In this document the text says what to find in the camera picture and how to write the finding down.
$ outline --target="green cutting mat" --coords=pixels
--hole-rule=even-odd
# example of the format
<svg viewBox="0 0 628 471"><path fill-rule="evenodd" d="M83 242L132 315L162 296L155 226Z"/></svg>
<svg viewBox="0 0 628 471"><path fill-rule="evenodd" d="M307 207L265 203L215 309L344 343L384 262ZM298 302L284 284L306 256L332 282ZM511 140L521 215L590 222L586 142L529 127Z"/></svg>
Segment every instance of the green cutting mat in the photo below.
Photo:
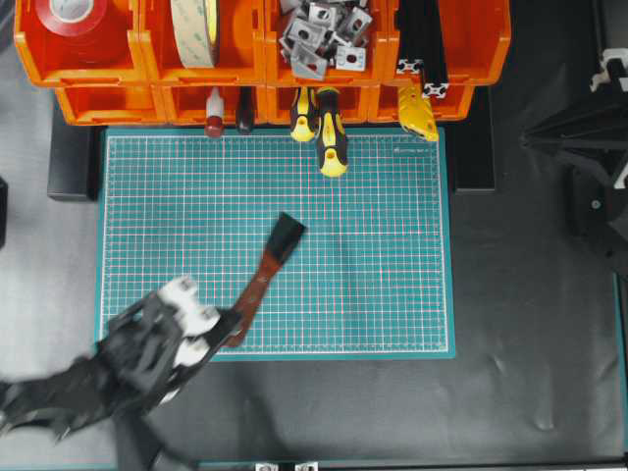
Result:
<svg viewBox="0 0 628 471"><path fill-rule="evenodd" d="M349 130L350 168L323 177L285 130L108 130L96 335L174 277L231 306L281 211L309 229L245 344L217 359L454 355L444 136Z"/></svg>

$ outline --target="orange bin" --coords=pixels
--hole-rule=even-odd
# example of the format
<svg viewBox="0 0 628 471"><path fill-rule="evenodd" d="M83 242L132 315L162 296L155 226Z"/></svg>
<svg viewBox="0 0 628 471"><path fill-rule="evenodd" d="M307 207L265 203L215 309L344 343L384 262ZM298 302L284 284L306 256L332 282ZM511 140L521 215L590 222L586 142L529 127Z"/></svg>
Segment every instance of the orange bin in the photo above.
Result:
<svg viewBox="0 0 628 471"><path fill-rule="evenodd" d="M166 106L168 122L173 125L204 125L205 103L212 91L211 85L185 85L161 87ZM236 122L236 108L239 100L239 86L220 86L220 92L225 100L224 123L233 125ZM264 86L255 87L253 93L255 105L255 124L267 123L266 89Z"/></svg>
<svg viewBox="0 0 628 471"><path fill-rule="evenodd" d="M121 53L103 62L84 60L72 54L72 44L41 23L35 12L34 0L17 0L14 39L30 81L38 86L53 87L146 81L137 41L139 1L113 0L110 6L113 7L112 15L116 15L121 26L120 37L110 39L110 46L112 42L120 44Z"/></svg>
<svg viewBox="0 0 628 471"><path fill-rule="evenodd" d="M140 0L139 41L153 83L264 83L264 0L220 2L220 52L214 69L185 69L179 59L170 0Z"/></svg>
<svg viewBox="0 0 628 471"><path fill-rule="evenodd" d="M473 98L474 85L453 84L444 99L432 97L432 111L437 121L459 121L466 118ZM370 90L369 123L399 121L397 86L373 86Z"/></svg>
<svg viewBox="0 0 628 471"><path fill-rule="evenodd" d="M336 86L340 91L340 114L342 122L350 124L366 123L368 118L371 90L367 86ZM296 87L266 88L268 122L272 125L289 125L290 108L296 94Z"/></svg>
<svg viewBox="0 0 628 471"><path fill-rule="evenodd" d="M366 71L338 71L327 69L325 80L308 80L292 75L290 65L281 55L282 46L278 40L284 32L278 30L281 24L280 0L266 0L266 82L271 86L295 86L299 84L323 85L375 85L384 77L388 45L387 0L369 0L369 14L373 17L370 25L366 56Z"/></svg>
<svg viewBox="0 0 628 471"><path fill-rule="evenodd" d="M166 122L161 90L149 85L57 88L70 125L155 125Z"/></svg>
<svg viewBox="0 0 628 471"><path fill-rule="evenodd" d="M449 82L492 85L510 46L510 0L439 0ZM383 83L407 78L396 72L399 0L388 0L389 42Z"/></svg>

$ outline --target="black table surface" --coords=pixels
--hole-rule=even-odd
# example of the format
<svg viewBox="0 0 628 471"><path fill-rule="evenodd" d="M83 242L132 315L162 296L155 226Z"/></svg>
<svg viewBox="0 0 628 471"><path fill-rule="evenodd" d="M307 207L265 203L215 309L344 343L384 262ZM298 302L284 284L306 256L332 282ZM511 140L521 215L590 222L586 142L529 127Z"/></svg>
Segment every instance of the black table surface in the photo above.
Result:
<svg viewBox="0 0 628 471"><path fill-rule="evenodd" d="M12 8L0 0L0 175L10 185L0 374L15 378L90 350L97 205L46 197L52 94L25 78ZM450 199L456 358L210 364L151 417L175 448L215 461L425 465L622 454L611 275L568 234L563 169L518 143L589 93L591 6L516 0L512 18L493 88L498 192ZM59 445L36 431L0 440L0 468L113 461L107 423Z"/></svg>

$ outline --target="black and yellow screwdriver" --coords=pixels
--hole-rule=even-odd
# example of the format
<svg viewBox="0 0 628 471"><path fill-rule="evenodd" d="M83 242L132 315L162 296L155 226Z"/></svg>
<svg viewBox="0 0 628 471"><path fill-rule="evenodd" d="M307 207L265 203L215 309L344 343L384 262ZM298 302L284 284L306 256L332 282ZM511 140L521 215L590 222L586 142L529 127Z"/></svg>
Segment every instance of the black and yellow screwdriver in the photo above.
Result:
<svg viewBox="0 0 628 471"><path fill-rule="evenodd" d="M319 88L316 98L319 105L318 167L326 177L339 177L348 167L348 140L340 117L340 93L326 86Z"/></svg>
<svg viewBox="0 0 628 471"><path fill-rule="evenodd" d="M302 86L294 95L290 108L290 135L298 142L308 142L316 135L318 110L316 94L307 86Z"/></svg>

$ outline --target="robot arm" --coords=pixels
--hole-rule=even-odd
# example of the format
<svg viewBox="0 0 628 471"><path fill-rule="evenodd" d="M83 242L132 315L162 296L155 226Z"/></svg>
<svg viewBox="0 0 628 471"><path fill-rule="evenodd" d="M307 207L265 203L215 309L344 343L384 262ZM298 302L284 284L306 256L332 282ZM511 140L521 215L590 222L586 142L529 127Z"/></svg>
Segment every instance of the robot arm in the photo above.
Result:
<svg viewBox="0 0 628 471"><path fill-rule="evenodd" d="M222 346L243 341L273 276L304 232L281 215L255 276L231 309L201 305L196 284L178 278L112 319L91 358L45 379L0 382L0 434L39 426L61 440L108 417L146 413L172 399Z"/></svg>

